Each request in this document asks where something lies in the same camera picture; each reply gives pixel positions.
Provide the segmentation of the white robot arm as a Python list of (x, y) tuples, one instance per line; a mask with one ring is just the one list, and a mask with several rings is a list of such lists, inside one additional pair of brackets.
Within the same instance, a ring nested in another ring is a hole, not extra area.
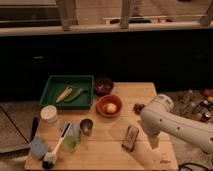
[(156, 95), (141, 111), (141, 127), (148, 137), (161, 131), (213, 154), (213, 125), (171, 113), (174, 102), (165, 94)]

